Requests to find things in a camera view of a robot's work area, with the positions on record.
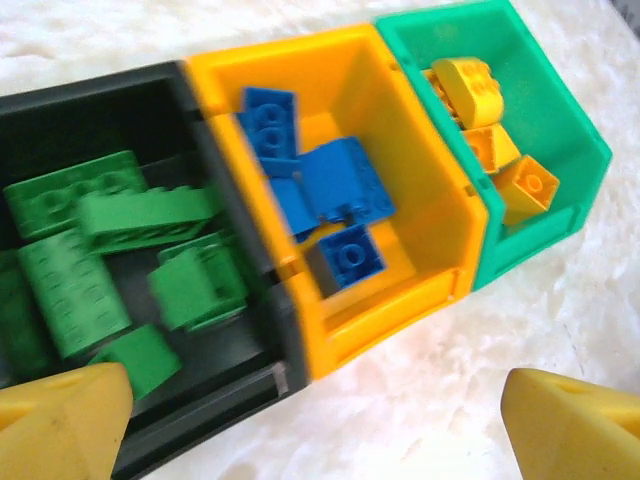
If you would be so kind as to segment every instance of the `stack of green bricks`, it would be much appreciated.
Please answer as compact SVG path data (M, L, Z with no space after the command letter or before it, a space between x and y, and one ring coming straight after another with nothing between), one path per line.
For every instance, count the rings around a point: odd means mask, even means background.
M174 244L160 251L161 265L149 276L168 330L193 332L246 307L247 289L223 236L194 240L221 211L215 192L149 189L130 151L10 185L4 194L28 244L0 252L7 305L0 340L26 379L52 361L36 331L27 280L58 354L97 348L90 363L122 363L136 399L181 363L157 327L133 326L103 256Z

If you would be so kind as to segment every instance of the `plastic bin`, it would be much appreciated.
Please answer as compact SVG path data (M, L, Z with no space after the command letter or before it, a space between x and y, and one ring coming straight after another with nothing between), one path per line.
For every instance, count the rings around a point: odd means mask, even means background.
M487 211L371 25L197 55L204 112L294 299L313 378L469 293ZM300 152L355 135L397 212L371 226L384 272L323 299L234 112L244 88L297 94ZM335 231L335 226L325 232ZM318 238L322 232L314 232Z
M0 105L0 188L131 150L149 187L214 183L226 206L227 214L216 217L202 235L219 230L236 240L234 251L250 293L247 309L223 324L194 334L169 332L163 325L147 275L158 267L157 254L166 246L104 257L133 328L155 324L182 363L180 372L134 406L114 479L139 478L306 385L292 300L271 274L273 262L180 65L14 95L2 98ZM0 250L24 245L4 196L0 225ZM56 359L49 373L84 365L98 349L65 362Z
M381 17L376 27L490 212L474 290L582 228L611 151L507 0ZM516 146L560 180L550 210L517 228L502 225L502 198L422 74L436 59L468 56L500 83Z

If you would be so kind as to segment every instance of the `white marble surface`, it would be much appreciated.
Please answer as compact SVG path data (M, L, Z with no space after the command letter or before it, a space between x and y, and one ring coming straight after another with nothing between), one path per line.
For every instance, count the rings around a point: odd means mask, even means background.
M0 93L438 3L4 0ZM514 4L614 152L586 228L149 480L519 478L509 369L640 393L640 43L606 0Z

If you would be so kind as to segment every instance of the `green storage bin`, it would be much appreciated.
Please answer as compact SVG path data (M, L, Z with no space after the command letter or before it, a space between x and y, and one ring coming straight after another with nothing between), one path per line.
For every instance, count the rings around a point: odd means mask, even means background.
M507 0L385 16L376 27L489 210L474 290L582 228L611 150ZM478 57L490 65L504 96L502 125L523 154L560 180L545 214L516 228L502 224L502 198L422 74L448 57Z

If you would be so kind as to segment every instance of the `orange storage bin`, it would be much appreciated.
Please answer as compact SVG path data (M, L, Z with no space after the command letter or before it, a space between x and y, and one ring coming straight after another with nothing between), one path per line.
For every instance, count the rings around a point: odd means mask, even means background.
M187 63L207 121L294 299L313 378L471 291L487 210L374 27L196 55ZM236 120L247 86L297 94L301 152L339 137L360 139L397 209L370 227L384 272L322 297L303 255L309 241L296 244Z

